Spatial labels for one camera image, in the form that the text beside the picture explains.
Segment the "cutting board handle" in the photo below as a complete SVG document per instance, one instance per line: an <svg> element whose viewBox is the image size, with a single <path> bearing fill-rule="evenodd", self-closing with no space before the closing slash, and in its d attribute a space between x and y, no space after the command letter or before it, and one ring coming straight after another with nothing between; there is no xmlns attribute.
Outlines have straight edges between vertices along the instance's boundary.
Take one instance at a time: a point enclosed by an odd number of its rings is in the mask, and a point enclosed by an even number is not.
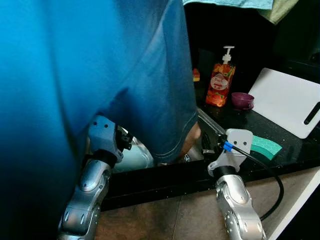
<svg viewBox="0 0 320 240"><path fill-rule="evenodd" d="M320 101L318 101L315 106L313 107L313 109L311 110L311 112L309 113L309 115L306 117L306 119L304 120L304 124L308 125L312 119L314 119L314 116L319 112L320 110Z"/></svg>

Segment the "blue connector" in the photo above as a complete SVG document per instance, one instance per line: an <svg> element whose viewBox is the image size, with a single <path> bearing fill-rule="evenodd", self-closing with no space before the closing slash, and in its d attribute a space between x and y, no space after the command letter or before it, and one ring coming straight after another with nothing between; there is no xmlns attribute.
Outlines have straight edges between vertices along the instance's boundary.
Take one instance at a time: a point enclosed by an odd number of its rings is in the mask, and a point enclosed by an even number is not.
<svg viewBox="0 0 320 240"><path fill-rule="evenodd" d="M230 142L228 142L228 141L224 142L224 145L223 145L223 149L224 150L227 150L228 152L231 152L232 148L233 148L233 145Z"/></svg>

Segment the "purple cup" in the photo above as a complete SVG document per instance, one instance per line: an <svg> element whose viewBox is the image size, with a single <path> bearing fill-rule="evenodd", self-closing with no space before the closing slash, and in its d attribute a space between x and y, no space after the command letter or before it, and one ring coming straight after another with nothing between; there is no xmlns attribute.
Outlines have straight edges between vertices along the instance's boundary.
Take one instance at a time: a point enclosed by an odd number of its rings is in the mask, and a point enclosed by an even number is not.
<svg viewBox="0 0 320 240"><path fill-rule="evenodd" d="M249 110L254 107L254 97L244 92L233 92L231 101L233 106L239 110Z"/></svg>

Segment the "soap dispenser bottle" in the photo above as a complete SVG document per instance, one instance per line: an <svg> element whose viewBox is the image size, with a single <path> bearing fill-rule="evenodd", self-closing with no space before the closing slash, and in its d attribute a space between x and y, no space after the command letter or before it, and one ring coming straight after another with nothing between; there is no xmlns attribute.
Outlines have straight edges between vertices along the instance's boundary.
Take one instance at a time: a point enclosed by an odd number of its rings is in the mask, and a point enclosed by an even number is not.
<svg viewBox="0 0 320 240"><path fill-rule="evenodd" d="M236 71L236 66L229 63L231 60L230 50L234 46L224 46L227 49L226 54L222 57L222 64L214 65L205 103L222 107L227 102L228 93L231 86L232 78Z"/></svg>

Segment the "green sponge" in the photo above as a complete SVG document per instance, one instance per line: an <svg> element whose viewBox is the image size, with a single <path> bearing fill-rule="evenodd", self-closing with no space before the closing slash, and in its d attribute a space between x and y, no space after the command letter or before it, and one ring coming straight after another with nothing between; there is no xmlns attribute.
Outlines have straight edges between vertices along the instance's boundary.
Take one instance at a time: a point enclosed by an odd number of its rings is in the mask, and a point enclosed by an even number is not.
<svg viewBox="0 0 320 240"><path fill-rule="evenodd" d="M281 149L282 146L275 143L274 141L258 136L253 136L251 151L258 152L266 156L269 160L272 160Z"/></svg>

